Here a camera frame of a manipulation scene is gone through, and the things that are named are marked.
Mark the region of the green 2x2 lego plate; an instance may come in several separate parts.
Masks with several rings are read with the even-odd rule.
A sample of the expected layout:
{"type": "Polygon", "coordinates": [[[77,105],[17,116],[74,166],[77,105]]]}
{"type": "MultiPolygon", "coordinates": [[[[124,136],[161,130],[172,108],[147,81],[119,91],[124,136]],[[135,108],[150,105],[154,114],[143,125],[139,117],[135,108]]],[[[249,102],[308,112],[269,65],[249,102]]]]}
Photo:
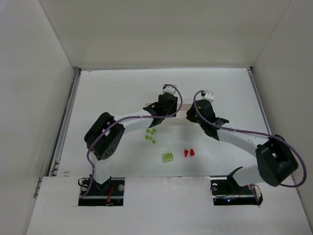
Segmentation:
{"type": "Polygon", "coordinates": [[[164,162],[170,162],[174,160],[173,153],[166,153],[162,156],[164,162]]]}

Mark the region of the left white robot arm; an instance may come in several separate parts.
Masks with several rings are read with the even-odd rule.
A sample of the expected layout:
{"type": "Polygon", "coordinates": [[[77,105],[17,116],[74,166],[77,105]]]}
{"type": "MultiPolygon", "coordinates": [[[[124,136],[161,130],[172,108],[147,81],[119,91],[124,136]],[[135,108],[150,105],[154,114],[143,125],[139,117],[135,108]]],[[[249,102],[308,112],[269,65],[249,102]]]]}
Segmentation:
{"type": "Polygon", "coordinates": [[[95,183],[102,185],[110,178],[108,160],[123,135],[155,127],[164,119],[176,116],[178,98],[181,95],[165,91],[158,96],[158,101],[138,112],[124,116],[112,116],[108,112],[100,115],[84,137],[88,148],[87,159],[92,165],[90,176],[95,183]]]}

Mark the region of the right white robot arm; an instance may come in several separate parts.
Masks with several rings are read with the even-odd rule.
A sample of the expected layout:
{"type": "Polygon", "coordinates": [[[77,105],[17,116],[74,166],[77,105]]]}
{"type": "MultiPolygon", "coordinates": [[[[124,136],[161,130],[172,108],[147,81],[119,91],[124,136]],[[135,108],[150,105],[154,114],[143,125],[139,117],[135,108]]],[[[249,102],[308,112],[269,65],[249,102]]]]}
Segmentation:
{"type": "Polygon", "coordinates": [[[239,186],[265,182],[277,187],[298,169],[298,163],[281,136],[242,133],[227,119],[216,117],[207,99],[195,100],[187,111],[187,119],[199,124],[205,134],[229,143],[256,158],[256,164],[238,167],[227,176],[239,186]]]}

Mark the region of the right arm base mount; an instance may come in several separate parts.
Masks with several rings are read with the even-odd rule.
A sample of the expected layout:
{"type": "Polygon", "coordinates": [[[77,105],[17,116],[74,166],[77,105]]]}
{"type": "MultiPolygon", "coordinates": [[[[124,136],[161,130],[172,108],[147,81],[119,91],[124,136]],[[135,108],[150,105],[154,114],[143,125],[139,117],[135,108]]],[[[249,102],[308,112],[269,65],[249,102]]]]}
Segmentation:
{"type": "Polygon", "coordinates": [[[239,186],[233,175],[242,167],[238,167],[228,175],[210,177],[210,192],[214,206],[260,206],[263,195],[258,185],[239,186]]]}

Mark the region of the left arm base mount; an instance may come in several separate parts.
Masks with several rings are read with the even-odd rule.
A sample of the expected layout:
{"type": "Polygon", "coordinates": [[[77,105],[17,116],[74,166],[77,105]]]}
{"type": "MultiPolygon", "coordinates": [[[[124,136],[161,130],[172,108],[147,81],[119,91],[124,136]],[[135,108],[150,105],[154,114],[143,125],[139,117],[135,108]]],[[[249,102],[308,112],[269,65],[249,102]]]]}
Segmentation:
{"type": "Polygon", "coordinates": [[[80,178],[78,185],[80,195],[78,206],[84,207],[119,207],[124,204],[125,178],[110,177],[105,183],[99,184],[90,178],[80,178]]]}

